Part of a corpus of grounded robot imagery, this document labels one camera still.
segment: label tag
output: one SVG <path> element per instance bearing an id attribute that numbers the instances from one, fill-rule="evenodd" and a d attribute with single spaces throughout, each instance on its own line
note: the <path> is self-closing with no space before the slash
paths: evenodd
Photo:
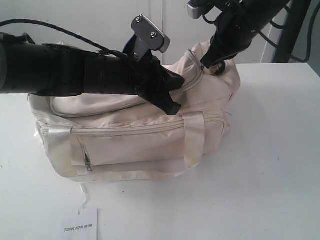
<path id="1" fill-rule="evenodd" d="M 56 240 L 96 240 L 98 209 L 84 209 L 78 214 L 66 215 L 61 222 Z"/>

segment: bag handle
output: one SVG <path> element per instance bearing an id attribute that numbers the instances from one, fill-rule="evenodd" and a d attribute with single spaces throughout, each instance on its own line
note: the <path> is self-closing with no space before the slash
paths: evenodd
<path id="1" fill-rule="evenodd" d="M 62 177 L 75 182 L 118 182 L 128 180 L 156 180 L 177 177 L 198 165 L 204 152 L 206 124 L 202 112 L 187 114 L 184 120 L 184 163 L 185 169 L 179 172 L 157 170 L 89 172 L 80 175 L 72 165 L 70 126 L 51 126 L 45 144 L 46 154 L 54 170 Z"/>

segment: bolt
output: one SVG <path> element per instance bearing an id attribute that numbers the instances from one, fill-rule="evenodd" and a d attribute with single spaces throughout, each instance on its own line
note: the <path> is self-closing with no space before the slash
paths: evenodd
<path id="1" fill-rule="evenodd" d="M 157 36 L 157 34 L 153 31 L 153 32 L 151 32 L 151 38 L 153 39 L 153 38 L 155 38 Z"/>

